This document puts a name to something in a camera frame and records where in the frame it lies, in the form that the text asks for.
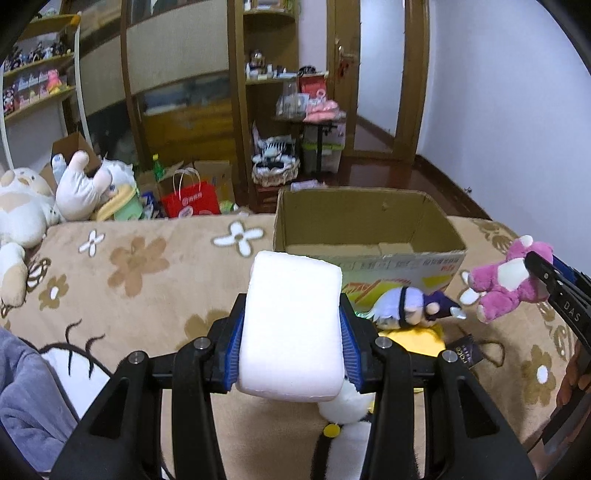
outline wicker basket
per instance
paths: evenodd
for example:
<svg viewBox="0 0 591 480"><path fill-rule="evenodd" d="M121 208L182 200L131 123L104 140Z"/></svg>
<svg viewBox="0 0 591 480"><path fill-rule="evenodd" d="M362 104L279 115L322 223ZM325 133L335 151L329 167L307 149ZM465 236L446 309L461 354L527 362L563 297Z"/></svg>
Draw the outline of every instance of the wicker basket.
<svg viewBox="0 0 591 480"><path fill-rule="evenodd" d="M300 160L296 160L295 163L282 171L281 173L273 173L270 171L267 174L260 175L256 172L256 165L252 166L252 181L256 185L262 187L278 187L285 185L288 181L293 181L299 174Z"/></svg>

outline beige plush toy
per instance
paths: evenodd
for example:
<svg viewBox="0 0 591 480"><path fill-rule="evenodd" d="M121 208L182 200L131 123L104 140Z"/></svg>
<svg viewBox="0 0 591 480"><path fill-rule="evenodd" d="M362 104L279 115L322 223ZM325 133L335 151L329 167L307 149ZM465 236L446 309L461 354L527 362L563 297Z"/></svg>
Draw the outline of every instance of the beige plush toy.
<svg viewBox="0 0 591 480"><path fill-rule="evenodd" d="M50 186L30 168L7 171L0 179L0 297L7 306L25 299L25 249L36 247L47 228L60 221Z"/></svg>

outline gray fabric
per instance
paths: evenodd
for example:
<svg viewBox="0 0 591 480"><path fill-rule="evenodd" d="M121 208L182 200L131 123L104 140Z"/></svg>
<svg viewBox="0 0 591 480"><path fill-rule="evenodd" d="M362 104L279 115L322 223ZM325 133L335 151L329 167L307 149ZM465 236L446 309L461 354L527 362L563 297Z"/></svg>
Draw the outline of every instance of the gray fabric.
<svg viewBox="0 0 591 480"><path fill-rule="evenodd" d="M38 472L52 469L76 427L41 355L1 327L0 420Z"/></svg>

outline white foam block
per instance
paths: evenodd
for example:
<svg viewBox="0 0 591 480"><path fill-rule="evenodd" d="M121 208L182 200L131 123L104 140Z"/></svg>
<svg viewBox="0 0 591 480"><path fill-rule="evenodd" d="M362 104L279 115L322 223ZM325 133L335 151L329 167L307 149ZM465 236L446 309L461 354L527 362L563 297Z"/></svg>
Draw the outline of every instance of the white foam block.
<svg viewBox="0 0 591 480"><path fill-rule="evenodd" d="M335 398L345 377L339 322L343 275L307 257L260 252L246 296L238 389L299 402Z"/></svg>

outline beige blanket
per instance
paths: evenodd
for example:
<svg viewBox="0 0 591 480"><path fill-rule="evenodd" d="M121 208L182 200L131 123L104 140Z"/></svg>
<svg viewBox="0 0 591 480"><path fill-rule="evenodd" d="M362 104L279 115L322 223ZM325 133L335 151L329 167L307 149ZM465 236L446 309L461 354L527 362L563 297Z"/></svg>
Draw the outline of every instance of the beige blanket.
<svg viewBox="0 0 591 480"><path fill-rule="evenodd" d="M501 260L514 237L494 222L453 222L469 247L463 269ZM103 371L114 371L130 352L176 351L226 316L237 294L246 292L254 255L271 248L273 224L273 216L253 215L52 227L31 260L26 303L14 310L2 306L0 325L46 355L53 352L53 361L62 362L56 366L61 375L92 392ZM269 294L274 288L269 285ZM472 304L476 295L466 290L458 275L447 293ZM555 406L573 335L546 304L523 305L491 326L478 323L473 307L467 310L470 319L446 324L446 336L475 335L486 353L476 374L526 442ZM233 391L215 395L213 405L229 479L310 477L314 448L326 425L314 404L266 401ZM423 426L417 424L420 438ZM423 456L420 442L416 449ZM163 451L172 470L171 450L166 395Z"/></svg>

